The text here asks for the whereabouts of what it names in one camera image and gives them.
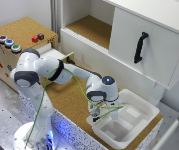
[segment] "cork surface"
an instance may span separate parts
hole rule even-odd
[[[87,16],[66,26],[72,31],[109,49],[112,26],[92,16]]]
[[[79,82],[83,87],[83,91],[86,91],[85,81],[79,78]],[[58,111],[68,117],[109,150],[114,150],[97,137],[93,132],[92,127],[86,122],[86,118],[89,116],[88,103],[74,79],[71,79],[68,83],[62,85],[52,83],[47,87],[46,91],[53,103],[53,106]],[[137,148],[162,118],[162,115],[159,114],[125,150],[134,150]]]
[[[39,33],[44,34],[43,40],[32,42],[32,37]],[[8,39],[14,40],[15,44],[21,46],[22,50],[34,47],[57,34],[29,17],[25,17],[0,27],[0,36],[6,35]]]

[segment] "black handle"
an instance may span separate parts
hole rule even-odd
[[[137,64],[138,62],[140,62],[142,60],[142,57],[140,57],[140,53],[142,50],[142,46],[143,46],[143,40],[146,39],[149,35],[145,32],[142,32],[142,36],[140,37],[139,41],[138,41],[138,45],[137,45],[137,49],[136,49],[136,54],[134,57],[134,63]]]

